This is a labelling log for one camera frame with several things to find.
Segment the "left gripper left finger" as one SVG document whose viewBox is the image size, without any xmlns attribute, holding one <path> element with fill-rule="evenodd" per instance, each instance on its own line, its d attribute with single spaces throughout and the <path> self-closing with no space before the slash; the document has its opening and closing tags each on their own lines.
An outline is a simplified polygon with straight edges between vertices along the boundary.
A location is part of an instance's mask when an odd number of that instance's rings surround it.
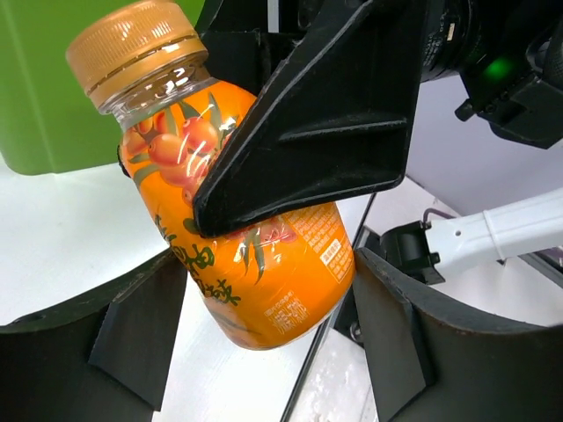
<svg viewBox="0 0 563 422">
<path fill-rule="evenodd" d="M 1 328 L 3 421 L 150 421 L 160 411 L 187 270 L 164 251 Z"/>
</svg>

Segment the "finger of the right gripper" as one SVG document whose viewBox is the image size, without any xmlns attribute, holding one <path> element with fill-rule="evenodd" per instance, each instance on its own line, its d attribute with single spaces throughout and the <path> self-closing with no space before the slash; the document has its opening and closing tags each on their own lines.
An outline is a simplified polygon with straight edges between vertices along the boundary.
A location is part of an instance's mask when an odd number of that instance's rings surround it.
<svg viewBox="0 0 563 422">
<path fill-rule="evenodd" d="M 326 1 L 281 61 L 194 198 L 219 237 L 403 179 L 426 1 Z"/>
<path fill-rule="evenodd" d="M 121 158 L 121 146 L 117 145 L 116 147 L 116 156 L 117 156 L 117 160 L 118 160 L 118 165 L 120 166 L 120 169 L 122 171 L 122 173 L 127 177 L 130 178 L 130 175 L 127 171 L 127 168 L 125 167 L 122 158 Z"/>
</svg>

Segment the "green plastic bin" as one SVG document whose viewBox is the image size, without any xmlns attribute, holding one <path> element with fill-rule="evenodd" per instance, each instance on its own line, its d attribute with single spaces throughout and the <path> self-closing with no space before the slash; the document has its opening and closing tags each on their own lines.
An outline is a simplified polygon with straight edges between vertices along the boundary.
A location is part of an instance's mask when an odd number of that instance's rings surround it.
<svg viewBox="0 0 563 422">
<path fill-rule="evenodd" d="M 86 27 L 123 1 L 1 3 L 1 158 L 18 174 L 111 164 L 121 138 L 98 114 L 65 58 Z"/>
</svg>

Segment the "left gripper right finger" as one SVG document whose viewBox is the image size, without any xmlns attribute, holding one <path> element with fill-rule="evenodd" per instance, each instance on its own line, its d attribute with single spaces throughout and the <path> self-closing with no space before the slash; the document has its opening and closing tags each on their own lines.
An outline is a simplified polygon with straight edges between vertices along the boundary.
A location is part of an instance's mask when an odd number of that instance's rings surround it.
<svg viewBox="0 0 563 422">
<path fill-rule="evenodd" d="M 562 329 L 496 316 L 355 254 L 353 285 L 382 421 L 559 421 Z"/>
</svg>

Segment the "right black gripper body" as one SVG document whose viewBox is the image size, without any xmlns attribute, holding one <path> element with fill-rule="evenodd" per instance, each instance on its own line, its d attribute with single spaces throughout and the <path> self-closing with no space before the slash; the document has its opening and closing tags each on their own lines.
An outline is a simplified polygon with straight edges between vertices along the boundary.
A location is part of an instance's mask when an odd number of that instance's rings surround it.
<svg viewBox="0 0 563 422">
<path fill-rule="evenodd" d="M 259 97 L 244 131 L 298 142 L 408 142 L 420 85 L 459 76 L 461 121 L 548 149 L 562 138 L 559 1 L 207 1 L 196 29 L 220 76 Z"/>
</svg>

